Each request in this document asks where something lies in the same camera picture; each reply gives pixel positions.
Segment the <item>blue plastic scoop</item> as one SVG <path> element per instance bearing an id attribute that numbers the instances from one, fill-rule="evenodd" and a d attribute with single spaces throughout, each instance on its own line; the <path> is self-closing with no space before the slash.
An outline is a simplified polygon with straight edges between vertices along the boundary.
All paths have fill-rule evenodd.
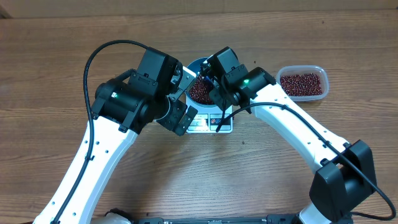
<path id="1" fill-rule="evenodd" d="M 208 89 L 208 91 L 211 91 L 212 89 L 214 89 L 213 80 L 208 75 L 204 75 L 203 80 L 204 80 L 205 87 Z"/>

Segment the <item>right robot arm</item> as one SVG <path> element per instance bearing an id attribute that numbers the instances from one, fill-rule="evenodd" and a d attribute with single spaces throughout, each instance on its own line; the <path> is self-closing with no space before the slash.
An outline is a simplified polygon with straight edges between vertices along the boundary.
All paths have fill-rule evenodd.
<path id="1" fill-rule="evenodd" d="M 314 173 L 311 203 L 298 214 L 298 223 L 338 223 L 374 193 L 370 147 L 361 140 L 351 144 L 327 130 L 263 68 L 247 70 L 225 47 L 200 65 L 200 73 L 213 82 L 210 98 L 219 108 L 239 106 L 273 127 Z"/>

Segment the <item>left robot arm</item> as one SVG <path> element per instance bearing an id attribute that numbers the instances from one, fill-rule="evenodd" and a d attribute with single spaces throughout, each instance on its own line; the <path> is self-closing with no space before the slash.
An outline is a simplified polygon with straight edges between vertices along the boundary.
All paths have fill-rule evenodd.
<path id="1" fill-rule="evenodd" d="M 138 68 L 102 83 L 92 103 L 85 86 L 85 135 L 35 223 L 90 223 L 114 169 L 147 124 L 155 121 L 178 136 L 185 134 L 197 110 L 179 96 L 196 79 L 176 58 L 146 47 Z"/>

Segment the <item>white digital kitchen scale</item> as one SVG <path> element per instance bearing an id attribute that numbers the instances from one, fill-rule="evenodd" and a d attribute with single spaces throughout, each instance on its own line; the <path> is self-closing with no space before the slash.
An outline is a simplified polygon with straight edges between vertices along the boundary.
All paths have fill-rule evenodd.
<path id="1" fill-rule="evenodd" d="M 188 95 L 186 96 L 186 104 L 194 107 L 198 111 L 187 129 L 188 134 L 229 134 L 233 131 L 233 119 L 230 118 L 225 121 L 220 130 L 216 132 L 223 113 L 216 105 L 203 105 L 197 103 Z"/>

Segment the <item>red beans in bowl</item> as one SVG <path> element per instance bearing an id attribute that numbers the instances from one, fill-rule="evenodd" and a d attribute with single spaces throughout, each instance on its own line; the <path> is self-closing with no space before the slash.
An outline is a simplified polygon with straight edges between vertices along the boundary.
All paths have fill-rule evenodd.
<path id="1" fill-rule="evenodd" d="M 199 104 L 212 105 L 213 101 L 210 98 L 210 91 L 212 89 L 213 85 L 205 77 L 200 76 L 197 78 L 188 94 L 193 101 Z"/>

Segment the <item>teal bowl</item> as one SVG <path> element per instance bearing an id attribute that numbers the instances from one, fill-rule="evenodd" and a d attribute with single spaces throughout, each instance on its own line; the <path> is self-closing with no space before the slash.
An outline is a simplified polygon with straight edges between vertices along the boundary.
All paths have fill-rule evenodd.
<path id="1" fill-rule="evenodd" d="M 194 60 L 194 61 L 188 66 L 188 69 L 190 69 L 191 71 L 193 71 L 193 72 L 196 73 L 197 78 L 200 77 L 200 76 L 202 76 L 202 77 L 204 76 L 204 75 L 202 75 L 200 72 L 201 72 L 201 64 L 202 64 L 205 60 L 206 60 L 206 57 L 198 58 L 198 59 Z M 214 108 L 214 107 L 216 107 L 216 105 L 214 105 L 214 104 L 212 104 L 212 105 L 203 105 L 203 104 L 199 104 L 199 103 L 193 101 L 193 100 L 189 97 L 189 94 L 188 94 L 189 91 L 190 91 L 190 90 L 188 90 L 188 91 L 186 92 L 186 102 L 187 102 L 189 105 L 192 105 L 192 106 L 195 107 L 195 108 Z"/>

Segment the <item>clear plastic container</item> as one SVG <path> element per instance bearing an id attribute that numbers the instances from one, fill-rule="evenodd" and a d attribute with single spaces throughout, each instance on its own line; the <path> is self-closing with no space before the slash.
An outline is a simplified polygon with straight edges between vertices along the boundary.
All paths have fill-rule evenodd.
<path id="1" fill-rule="evenodd" d="M 295 102 L 321 100 L 330 90 L 326 71 L 317 65 L 292 65 L 281 68 L 276 81 Z"/>

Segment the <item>red beans in container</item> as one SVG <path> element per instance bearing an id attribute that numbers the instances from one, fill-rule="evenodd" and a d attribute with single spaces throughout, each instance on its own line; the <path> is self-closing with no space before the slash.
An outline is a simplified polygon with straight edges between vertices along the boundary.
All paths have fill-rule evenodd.
<path id="1" fill-rule="evenodd" d="M 320 77 L 314 73 L 282 76 L 280 85 L 289 96 L 314 96 L 323 93 Z"/>

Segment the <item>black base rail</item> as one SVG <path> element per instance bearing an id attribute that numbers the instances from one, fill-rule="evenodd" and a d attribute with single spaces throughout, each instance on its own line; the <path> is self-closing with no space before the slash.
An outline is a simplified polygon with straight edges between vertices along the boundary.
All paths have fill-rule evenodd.
<path id="1" fill-rule="evenodd" d="M 300 223 L 299 216 L 295 214 L 270 214 L 266 217 L 233 217 L 233 218 L 133 218 L 132 215 L 118 208 L 109 210 L 106 214 L 115 213 L 127 218 L 133 224 L 292 224 Z"/>

